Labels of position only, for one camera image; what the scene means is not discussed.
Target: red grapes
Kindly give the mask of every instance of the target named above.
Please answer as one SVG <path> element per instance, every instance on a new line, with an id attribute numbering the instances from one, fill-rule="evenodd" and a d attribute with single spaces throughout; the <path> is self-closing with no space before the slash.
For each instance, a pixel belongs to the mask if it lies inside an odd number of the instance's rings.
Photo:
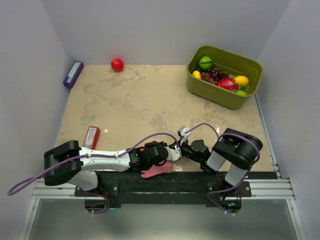
<path id="1" fill-rule="evenodd" d="M 228 73 L 225 73 L 223 70 L 213 66 L 210 67 L 208 71 L 204 71 L 201 67 L 198 67 L 196 70 L 200 72 L 202 80 L 215 85 L 217 85 L 220 80 L 227 79 L 229 77 Z"/>

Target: beige countertop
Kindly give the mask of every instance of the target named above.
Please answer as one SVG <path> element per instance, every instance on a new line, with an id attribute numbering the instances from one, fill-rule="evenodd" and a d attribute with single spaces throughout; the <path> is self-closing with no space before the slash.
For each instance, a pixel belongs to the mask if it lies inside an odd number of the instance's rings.
<path id="1" fill-rule="evenodd" d="M 272 171 L 255 99 L 230 110 L 189 93 L 186 80 L 185 65 L 127 65 L 122 72 L 114 72 L 109 65 L 85 65 L 70 92 L 56 144 L 78 140 L 82 145 L 88 127 L 96 126 L 101 130 L 96 150 L 124 150 L 147 135 L 168 132 L 178 138 L 182 126 L 205 122 L 220 134 L 232 128 L 258 137 L 264 147 L 252 171 Z M 217 137 L 211 128 L 201 126 L 190 135 L 190 143 L 196 139 L 211 148 Z M 153 140 L 173 142 L 168 136 Z M 228 169 L 226 163 L 221 171 Z M 173 170 L 201 171 L 186 158 L 176 161 Z"/>

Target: lime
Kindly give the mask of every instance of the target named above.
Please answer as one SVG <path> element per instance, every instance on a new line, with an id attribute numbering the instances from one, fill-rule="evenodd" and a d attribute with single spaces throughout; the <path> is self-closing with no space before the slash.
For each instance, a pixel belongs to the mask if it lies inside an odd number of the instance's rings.
<path id="1" fill-rule="evenodd" d="M 235 93 L 237 93 L 239 95 L 247 95 L 247 93 L 245 91 L 241 91 L 241 90 L 238 90 Z"/>

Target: red ball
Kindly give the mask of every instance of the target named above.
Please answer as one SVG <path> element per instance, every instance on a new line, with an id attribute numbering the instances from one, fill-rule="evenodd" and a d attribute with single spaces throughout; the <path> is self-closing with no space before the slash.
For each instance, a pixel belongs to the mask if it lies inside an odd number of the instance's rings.
<path id="1" fill-rule="evenodd" d="M 120 58 L 115 58 L 111 61 L 111 67 L 114 71 L 120 72 L 124 69 L 124 62 Z"/>

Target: green ball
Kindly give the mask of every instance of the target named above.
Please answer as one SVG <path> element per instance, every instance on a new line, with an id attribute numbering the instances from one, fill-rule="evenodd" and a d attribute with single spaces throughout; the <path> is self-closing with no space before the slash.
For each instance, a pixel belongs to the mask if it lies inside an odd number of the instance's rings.
<path id="1" fill-rule="evenodd" d="M 209 68 L 211 68 L 211 65 L 212 65 L 212 61 L 211 61 L 211 58 L 208 56 L 202 57 L 199 61 L 199 66 L 203 70 L 208 70 Z"/>

